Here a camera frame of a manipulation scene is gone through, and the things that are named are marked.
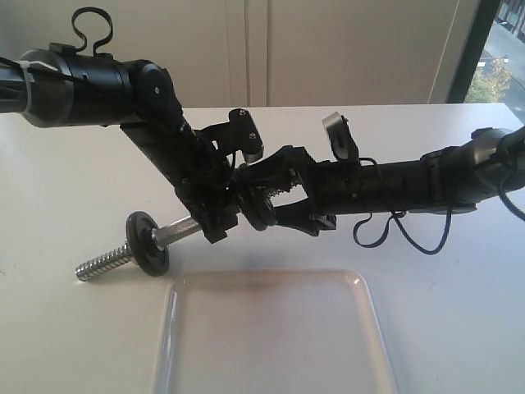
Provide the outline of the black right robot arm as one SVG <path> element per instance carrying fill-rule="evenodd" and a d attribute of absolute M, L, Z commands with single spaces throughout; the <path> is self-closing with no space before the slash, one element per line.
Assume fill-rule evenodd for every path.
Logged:
<path fill-rule="evenodd" d="M 268 226 L 312 236 L 332 230 L 337 215 L 473 211 L 501 191 L 524 186 L 524 130 L 477 129 L 460 146 L 418 160 L 372 163 L 358 154 L 347 126 L 326 129 L 335 161 L 315 161 L 287 145 L 237 172 L 236 184 L 256 199 Z"/>

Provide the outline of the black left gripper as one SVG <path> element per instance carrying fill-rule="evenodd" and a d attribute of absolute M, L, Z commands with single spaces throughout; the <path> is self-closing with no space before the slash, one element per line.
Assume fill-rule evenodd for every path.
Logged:
<path fill-rule="evenodd" d="M 201 130 L 191 129 L 186 122 L 163 127 L 165 176 L 212 244 L 225 239 L 226 232 L 238 224 L 226 192 L 233 170 L 226 154 L 213 144 L 229 128 L 228 122 Z"/>

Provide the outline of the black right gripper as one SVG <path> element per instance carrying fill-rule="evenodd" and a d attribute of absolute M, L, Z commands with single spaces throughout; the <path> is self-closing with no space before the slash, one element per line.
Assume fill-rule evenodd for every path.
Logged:
<path fill-rule="evenodd" d="M 316 163 L 305 147 L 286 145 L 259 163 L 240 168 L 240 181 L 291 185 L 307 173 L 309 200 L 276 206 L 270 226 L 316 237 L 320 230 L 336 229 L 337 215 L 363 213 L 361 169 L 359 162 Z"/>

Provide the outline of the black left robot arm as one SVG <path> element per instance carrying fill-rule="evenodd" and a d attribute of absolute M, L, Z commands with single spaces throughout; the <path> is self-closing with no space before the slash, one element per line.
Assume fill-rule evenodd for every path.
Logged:
<path fill-rule="evenodd" d="M 1 111 L 33 126 L 119 126 L 173 186 L 216 243 L 238 223 L 226 187 L 232 171 L 210 137 L 185 119 L 167 69 L 144 59 L 33 49 L 1 60 Z"/>

